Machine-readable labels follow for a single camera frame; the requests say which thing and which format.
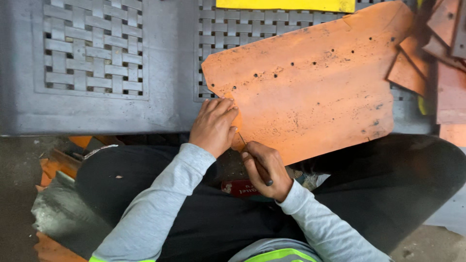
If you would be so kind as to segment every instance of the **hand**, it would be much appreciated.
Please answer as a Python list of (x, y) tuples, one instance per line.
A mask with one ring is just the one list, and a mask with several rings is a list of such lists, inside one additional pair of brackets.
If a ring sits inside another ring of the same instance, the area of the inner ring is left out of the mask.
[(230, 108), (233, 98), (206, 99), (201, 106), (189, 135), (189, 143), (218, 158), (232, 144), (236, 126), (231, 126), (238, 115), (238, 107)]
[[(293, 185), (293, 180), (288, 176), (280, 153), (276, 149), (251, 141), (241, 152), (241, 158), (243, 158), (251, 183), (261, 194), (279, 202), (285, 201)], [(270, 178), (274, 181), (271, 186), (266, 186), (260, 177), (254, 159), (259, 161), (270, 174)]]

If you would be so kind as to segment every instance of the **black pants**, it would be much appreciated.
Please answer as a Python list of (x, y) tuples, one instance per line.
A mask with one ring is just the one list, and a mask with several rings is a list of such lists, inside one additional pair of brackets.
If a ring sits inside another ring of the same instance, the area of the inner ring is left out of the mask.
[[(168, 146), (103, 149), (84, 161), (76, 188), (92, 209), (116, 225), (177, 152)], [(466, 181), (464, 153), (424, 135), (389, 135), (295, 166), (331, 174), (313, 191), (315, 198), (386, 253)], [(274, 203), (235, 198), (200, 184), (181, 207), (158, 261), (227, 261), (259, 239), (280, 237), (305, 241), (293, 218)]]

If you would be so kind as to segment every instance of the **tool handle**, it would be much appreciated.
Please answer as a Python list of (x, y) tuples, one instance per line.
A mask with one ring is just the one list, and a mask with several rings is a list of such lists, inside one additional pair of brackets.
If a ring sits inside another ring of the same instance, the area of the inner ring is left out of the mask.
[(268, 173), (267, 169), (257, 160), (254, 158), (254, 162), (256, 164), (257, 172), (260, 175), (260, 178), (262, 178), (262, 181), (264, 181), (266, 186), (271, 186), (274, 181), (270, 178), (270, 174)]

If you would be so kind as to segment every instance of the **concrete floor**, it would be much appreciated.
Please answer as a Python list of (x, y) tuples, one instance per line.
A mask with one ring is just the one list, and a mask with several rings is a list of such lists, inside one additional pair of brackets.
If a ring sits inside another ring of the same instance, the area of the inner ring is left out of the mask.
[[(0, 138), (0, 261), (34, 262), (37, 242), (30, 213), (39, 184), (39, 158), (66, 137)], [(445, 228), (421, 226), (390, 256), (397, 262), (466, 262), (466, 238)]]

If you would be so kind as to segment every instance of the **gray long sleeve shirt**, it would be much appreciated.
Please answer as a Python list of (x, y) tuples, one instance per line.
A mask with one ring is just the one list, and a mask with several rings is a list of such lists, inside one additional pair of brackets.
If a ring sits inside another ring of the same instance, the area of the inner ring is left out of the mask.
[[(178, 155), (128, 206), (120, 222), (93, 253), (89, 262), (155, 261), (173, 221), (215, 158), (204, 149), (181, 145)], [(281, 206), (303, 230), (307, 242), (264, 239), (245, 247), (229, 262), (242, 262), (258, 254), (283, 248), (298, 250), (317, 262), (389, 262), (347, 222), (294, 182)]]

